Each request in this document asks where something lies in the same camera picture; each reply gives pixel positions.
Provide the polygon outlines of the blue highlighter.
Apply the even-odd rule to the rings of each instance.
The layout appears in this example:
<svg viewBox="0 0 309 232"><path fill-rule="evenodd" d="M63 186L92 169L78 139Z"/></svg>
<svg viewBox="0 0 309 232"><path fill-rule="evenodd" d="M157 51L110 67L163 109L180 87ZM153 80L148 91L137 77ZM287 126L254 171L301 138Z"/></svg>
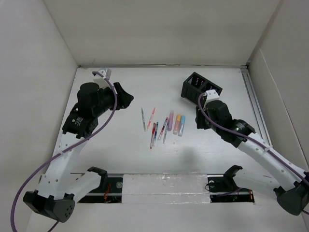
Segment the blue highlighter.
<svg viewBox="0 0 309 232"><path fill-rule="evenodd" d="M178 131L178 136L182 136L183 135L183 129L184 129L184 124L185 124L185 116L181 116L181 120L180 120L180 126L179 126L179 131Z"/></svg>

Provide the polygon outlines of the red blue clear pen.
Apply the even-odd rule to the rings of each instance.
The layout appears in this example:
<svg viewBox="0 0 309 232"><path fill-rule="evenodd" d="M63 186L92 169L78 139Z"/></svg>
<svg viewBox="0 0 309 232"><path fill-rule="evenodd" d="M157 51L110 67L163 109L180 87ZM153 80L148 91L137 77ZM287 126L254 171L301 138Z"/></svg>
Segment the red blue clear pen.
<svg viewBox="0 0 309 232"><path fill-rule="evenodd" d="M161 129L161 131L160 131L160 134L159 134L158 140L161 140L162 135L163 135L163 132L164 132L164 130L165 130L165 127L166 127L166 125L167 125L168 120L169 120L169 118L168 118L168 117L166 117L166 119L165 119L165 121L164 121L164 123L163 123L162 129Z"/></svg>

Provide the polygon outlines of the pink clear pen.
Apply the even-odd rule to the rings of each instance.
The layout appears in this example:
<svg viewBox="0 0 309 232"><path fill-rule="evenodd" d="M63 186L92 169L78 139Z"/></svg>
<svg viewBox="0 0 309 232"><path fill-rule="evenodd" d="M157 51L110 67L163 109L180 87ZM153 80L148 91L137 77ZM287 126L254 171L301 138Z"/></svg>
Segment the pink clear pen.
<svg viewBox="0 0 309 232"><path fill-rule="evenodd" d="M150 119L149 119L149 122L148 122L148 125L147 125L147 131L148 131L149 128L150 128L150 125L151 125L151 122L152 122L152 120L153 120L155 111L156 111L156 107L154 107L153 110L152 110L152 113L151 113L151 116L150 116Z"/></svg>

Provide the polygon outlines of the dark clear pen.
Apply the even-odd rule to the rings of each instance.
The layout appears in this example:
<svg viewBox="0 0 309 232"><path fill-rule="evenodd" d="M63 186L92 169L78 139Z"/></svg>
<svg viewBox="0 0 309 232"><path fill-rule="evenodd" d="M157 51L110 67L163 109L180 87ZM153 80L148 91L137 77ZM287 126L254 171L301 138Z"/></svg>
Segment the dark clear pen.
<svg viewBox="0 0 309 232"><path fill-rule="evenodd" d="M165 127L165 132L164 132L164 137L163 137L163 143L166 142L166 137L167 137L167 133L168 133L168 128L169 128L169 123L167 123L166 127Z"/></svg>

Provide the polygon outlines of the purple highlighter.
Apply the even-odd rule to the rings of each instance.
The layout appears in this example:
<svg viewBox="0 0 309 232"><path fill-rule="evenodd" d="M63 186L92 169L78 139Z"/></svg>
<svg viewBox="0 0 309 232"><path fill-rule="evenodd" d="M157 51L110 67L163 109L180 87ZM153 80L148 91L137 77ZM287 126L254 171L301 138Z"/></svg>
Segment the purple highlighter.
<svg viewBox="0 0 309 232"><path fill-rule="evenodd" d="M169 114L168 131L171 131L171 130L172 130L173 118L174 118L174 111L171 110L171 111L170 111L170 114Z"/></svg>

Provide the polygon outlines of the orange highlighter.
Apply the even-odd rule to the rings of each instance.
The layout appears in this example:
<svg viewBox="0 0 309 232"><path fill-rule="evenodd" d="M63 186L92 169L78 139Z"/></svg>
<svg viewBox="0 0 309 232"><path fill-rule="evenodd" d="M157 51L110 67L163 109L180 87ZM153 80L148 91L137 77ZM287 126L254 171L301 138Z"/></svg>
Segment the orange highlighter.
<svg viewBox="0 0 309 232"><path fill-rule="evenodd" d="M180 114L178 114L176 116L176 120L175 120L174 128L173 128L173 134L175 134L175 135L177 135L179 133L181 117L182 117L182 115L180 115Z"/></svg>

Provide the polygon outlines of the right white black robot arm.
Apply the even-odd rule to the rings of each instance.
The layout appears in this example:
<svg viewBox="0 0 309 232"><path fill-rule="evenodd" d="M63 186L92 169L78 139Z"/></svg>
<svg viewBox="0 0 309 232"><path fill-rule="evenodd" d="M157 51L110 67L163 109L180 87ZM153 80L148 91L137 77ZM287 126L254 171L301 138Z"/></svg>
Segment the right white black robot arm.
<svg viewBox="0 0 309 232"><path fill-rule="evenodd" d="M250 189L275 199L291 215L298 216L305 211L309 203L309 173L273 149L246 121L233 119L224 102L200 96L196 123L198 129L212 129L223 141L250 156L270 174L257 175L233 165L219 178L225 187L222 197L242 188Z"/></svg>

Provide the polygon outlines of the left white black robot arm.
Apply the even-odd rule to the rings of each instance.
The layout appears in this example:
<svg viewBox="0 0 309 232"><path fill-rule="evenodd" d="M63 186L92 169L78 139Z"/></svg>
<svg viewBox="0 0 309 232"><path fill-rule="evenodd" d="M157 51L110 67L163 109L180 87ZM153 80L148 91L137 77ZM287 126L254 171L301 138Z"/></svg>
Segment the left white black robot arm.
<svg viewBox="0 0 309 232"><path fill-rule="evenodd" d="M98 118L107 110L126 109L133 99L118 82L105 88L96 83L82 84L77 103L62 127L58 153L37 188L25 193L23 202L35 213L64 223L86 194L104 191L108 184L106 170L90 167L75 184L69 183L70 174L88 139L99 131Z"/></svg>

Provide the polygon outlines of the green clear pen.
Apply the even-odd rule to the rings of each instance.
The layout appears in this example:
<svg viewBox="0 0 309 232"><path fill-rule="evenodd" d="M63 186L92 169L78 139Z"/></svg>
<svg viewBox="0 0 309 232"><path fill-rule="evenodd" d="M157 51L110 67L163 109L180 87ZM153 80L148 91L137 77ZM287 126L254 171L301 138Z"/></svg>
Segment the green clear pen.
<svg viewBox="0 0 309 232"><path fill-rule="evenodd" d="M143 130L146 132L146 125L145 125L145 118L144 118L144 111L143 108L141 107L141 117L142 117L142 124L143 124Z"/></svg>

